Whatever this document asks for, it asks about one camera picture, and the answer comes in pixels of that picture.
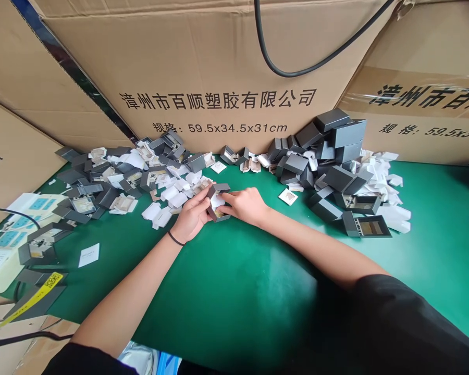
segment person's left hand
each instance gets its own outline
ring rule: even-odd
[[[172,236],[180,243],[192,240],[203,225],[212,220],[206,211],[210,206],[207,193],[211,186],[212,184],[184,203],[176,223],[170,230]]]

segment cardboard box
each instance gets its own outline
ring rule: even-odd
[[[0,105],[0,208],[36,190],[66,161],[60,145]],[[0,222],[7,214],[0,212]]]
[[[258,154],[338,102],[396,3],[351,46],[298,78],[275,75],[245,0],[36,0],[67,51],[140,138],[170,128],[191,152],[247,146]],[[272,61],[316,64],[382,6],[376,0],[268,0],[261,5]]]
[[[67,57],[61,48],[57,54]],[[132,145],[59,66],[11,1],[1,0],[0,104],[82,151]]]
[[[339,107],[368,120],[363,148],[469,163],[469,1],[418,5],[394,19]]]

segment hand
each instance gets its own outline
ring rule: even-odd
[[[237,192],[222,193],[220,196],[232,207],[219,206],[217,208],[219,212],[233,215],[256,227],[261,226],[271,211],[271,208],[264,203],[256,187],[249,187]]]
[[[203,228],[203,225],[212,220],[206,211],[210,206],[210,199],[207,198],[210,186],[212,184],[184,203],[176,223],[170,230],[174,238],[180,243],[192,240]]]

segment power cord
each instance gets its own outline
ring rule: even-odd
[[[343,50],[345,50],[347,47],[349,47],[356,39],[358,39],[372,24],[377,21],[377,19],[386,11],[387,8],[391,6],[391,4],[394,2],[394,0],[388,0],[384,5],[381,6],[381,8],[375,13],[368,22],[363,25],[361,29],[359,29],[355,35],[349,38],[348,41],[346,41],[344,44],[342,44],[339,48],[337,48],[334,52],[332,52],[330,55],[325,57],[323,60],[321,60],[319,63],[316,65],[310,66],[309,68],[302,69],[299,71],[295,72],[284,72],[283,70],[279,69],[271,59],[269,58],[269,55],[267,53],[266,49],[266,42],[264,41],[264,33],[262,30],[262,20],[261,20],[261,0],[254,0],[254,9],[255,9],[255,26],[257,27],[257,38],[259,39],[259,47],[261,48],[262,56],[264,57],[264,60],[266,61],[266,64],[268,67],[277,75],[285,78],[293,78],[293,77],[299,77],[303,76],[305,74],[308,74],[312,72],[313,70],[316,70],[323,65],[325,65],[327,62],[331,61],[334,59],[337,55],[339,55]]]
[[[24,216],[25,218],[31,220],[33,222],[33,224],[35,224],[37,229],[40,229],[40,224],[38,224],[38,222],[29,215],[26,215],[26,214],[23,214],[21,212],[17,212],[17,211],[14,211],[14,210],[9,210],[7,208],[0,208],[0,211],[7,212],[9,214]],[[21,282],[18,282],[17,285],[16,285],[16,288],[14,289],[14,302],[15,303],[17,303],[17,301],[18,301],[18,294],[19,294],[20,286],[21,286]],[[14,343],[17,343],[17,342],[20,342],[20,341],[30,340],[30,339],[39,338],[39,337],[45,337],[45,338],[55,340],[55,341],[63,341],[63,340],[67,340],[67,339],[72,338],[73,335],[58,336],[58,335],[56,335],[54,333],[51,333],[51,332],[43,332],[44,330],[47,330],[47,329],[51,328],[52,326],[58,324],[60,321],[61,321],[61,319],[57,320],[56,322],[54,322],[53,324],[51,324],[50,326],[44,328],[42,331],[39,331],[39,332],[33,332],[33,333],[24,334],[24,335],[21,335],[21,336],[10,337],[8,339],[0,339],[0,346],[14,344]]]

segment yellow label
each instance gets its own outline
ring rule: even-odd
[[[48,280],[38,289],[33,297],[31,297],[24,305],[22,305],[15,313],[9,316],[7,319],[0,323],[0,328],[9,324],[18,316],[20,316],[23,312],[29,310],[32,306],[34,306],[38,301],[40,301],[43,297],[47,295],[56,285],[57,283],[63,278],[58,272],[53,272],[52,275],[48,278]]]

